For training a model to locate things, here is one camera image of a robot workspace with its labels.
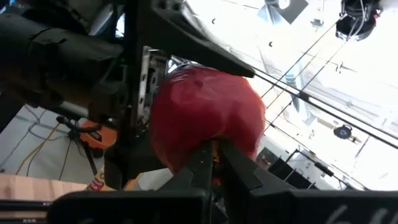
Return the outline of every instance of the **white floor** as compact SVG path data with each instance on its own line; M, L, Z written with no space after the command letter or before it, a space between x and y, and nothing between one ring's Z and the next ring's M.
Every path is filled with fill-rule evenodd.
M31 109L38 117L44 112L42 108ZM40 119L40 124L34 126L32 131L45 139L51 133L52 128L58 124L55 119L57 116L57 114L51 111L46 111ZM29 126L36 121L37 118L30 114L26 108L22 107L17 116L0 134L0 164L3 163L3 160L17 146L18 142L24 137L26 132L28 132ZM61 124L50 138L57 139L54 141L47 141L33 160L32 156L30 156L25 161L18 175L27 175L29 162L32 161L28 174L29 177L58 180L60 178L70 142L70 140L65 136L68 131L69 129ZM22 161L42 142L43 139L28 133L1 168L5 169L6 174L16 174ZM85 156L82 146L80 146L80 151L81 154ZM83 184L89 184L91 182L93 173L87 158L83 157L81 154L79 153L75 142L72 141L66 159L65 168L60 178L61 180ZM103 159L94 160L97 169L100 170L103 166Z

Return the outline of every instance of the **yellow cable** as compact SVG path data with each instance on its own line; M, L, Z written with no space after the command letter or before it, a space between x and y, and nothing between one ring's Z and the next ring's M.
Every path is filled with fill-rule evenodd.
M32 152L29 153L29 155L27 155L27 157L25 157L25 159L21 162L21 164L19 164L18 170L15 173L15 175L18 175L19 171L21 171L22 167L24 166L26 160L28 160L28 158L33 155L33 153L35 154L35 156L37 155L37 153L40 152L40 150L43 148L44 144L50 139L51 135L55 132L55 130L57 129L57 127L60 125L60 123L58 123L52 130L51 133L47 136L47 138L40 143Z

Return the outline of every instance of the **wooden table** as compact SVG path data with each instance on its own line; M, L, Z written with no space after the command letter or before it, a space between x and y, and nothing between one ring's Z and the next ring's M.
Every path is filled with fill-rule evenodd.
M73 191L83 190L86 184L46 180L0 174L0 198L53 201ZM0 212L0 217L43 217L40 212Z

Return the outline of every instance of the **wooden board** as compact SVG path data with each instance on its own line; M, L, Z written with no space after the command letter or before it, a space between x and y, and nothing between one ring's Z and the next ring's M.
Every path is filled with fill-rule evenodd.
M0 174L0 197L4 199L53 201L66 193L84 190L85 187L85 184ZM0 217L43 217L44 215L40 212L0 213Z

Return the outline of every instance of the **orange object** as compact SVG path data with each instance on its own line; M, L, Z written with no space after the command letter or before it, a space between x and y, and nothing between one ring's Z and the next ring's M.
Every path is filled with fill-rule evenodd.
M91 128L96 125L97 123L87 120L81 125L81 128ZM102 126L99 131L80 133L80 139L85 147L88 147L93 153L93 157L102 157L104 150L114 144L117 135L117 131Z
M226 138L254 159L264 128L265 106L246 79L192 66L160 86L149 131L155 154L176 173L211 138Z

